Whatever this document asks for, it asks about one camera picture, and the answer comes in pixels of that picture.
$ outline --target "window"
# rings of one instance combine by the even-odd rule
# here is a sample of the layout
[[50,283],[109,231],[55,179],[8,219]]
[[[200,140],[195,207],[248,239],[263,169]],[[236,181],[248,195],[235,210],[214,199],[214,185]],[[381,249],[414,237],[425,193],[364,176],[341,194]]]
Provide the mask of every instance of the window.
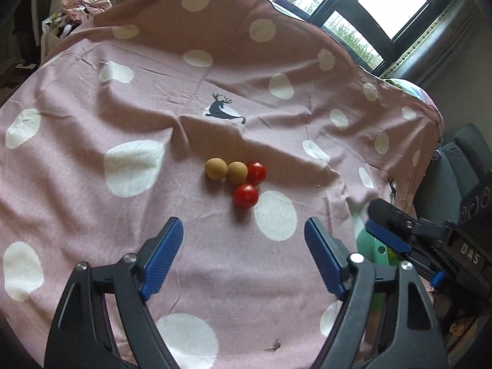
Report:
[[452,0],[270,0],[291,17],[336,39],[379,76],[425,32]]

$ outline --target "deer antlers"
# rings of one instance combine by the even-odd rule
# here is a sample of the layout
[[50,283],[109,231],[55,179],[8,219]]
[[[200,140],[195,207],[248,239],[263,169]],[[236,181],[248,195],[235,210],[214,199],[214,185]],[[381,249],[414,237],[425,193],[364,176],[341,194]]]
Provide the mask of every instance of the deer antlers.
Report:
[[212,97],[218,101],[218,102],[221,102],[221,103],[226,103],[226,104],[230,104],[232,103],[232,100],[227,98],[226,96],[223,96],[225,98],[225,100],[219,100],[218,98],[221,97],[222,94],[218,94],[218,93],[212,93]]

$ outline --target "black window frame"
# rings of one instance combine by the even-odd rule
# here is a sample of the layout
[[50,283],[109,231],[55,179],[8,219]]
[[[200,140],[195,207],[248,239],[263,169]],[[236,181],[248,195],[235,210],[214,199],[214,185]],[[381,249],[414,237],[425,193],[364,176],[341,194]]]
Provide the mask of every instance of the black window frame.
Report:
[[[425,33],[451,1],[427,0],[393,39],[388,37],[376,20],[359,3],[359,0],[323,0],[311,15],[304,11],[302,13],[296,11],[295,14],[302,20],[323,29],[349,50],[356,63],[373,75],[380,76]],[[383,61],[376,68],[372,69],[362,59],[357,59],[355,51],[350,51],[351,48],[345,42],[323,26],[335,11],[350,22],[382,57]]]

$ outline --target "wall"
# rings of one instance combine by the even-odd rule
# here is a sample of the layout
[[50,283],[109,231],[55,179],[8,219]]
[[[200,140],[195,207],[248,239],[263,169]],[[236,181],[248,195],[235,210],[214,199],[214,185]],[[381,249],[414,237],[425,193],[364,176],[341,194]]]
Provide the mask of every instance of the wall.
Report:
[[480,23],[464,46],[425,85],[445,133],[473,122],[492,147],[492,30]]

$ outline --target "round fruit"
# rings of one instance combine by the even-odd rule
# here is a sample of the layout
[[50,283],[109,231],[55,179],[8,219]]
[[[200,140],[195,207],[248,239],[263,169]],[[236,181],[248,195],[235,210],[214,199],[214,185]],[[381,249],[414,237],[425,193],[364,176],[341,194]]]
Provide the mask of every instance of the round fruit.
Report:
[[248,177],[246,181],[252,185],[259,185],[267,178],[267,168],[257,161],[251,161],[248,163]]
[[232,202],[238,208],[250,209],[256,205],[258,197],[258,189],[252,184],[244,183],[235,189],[232,196]]
[[248,167],[242,162],[232,162],[227,168],[227,180],[233,185],[242,185],[246,181],[247,175]]
[[219,181],[227,175],[227,164],[221,158],[212,158],[205,164],[205,173],[213,181]]

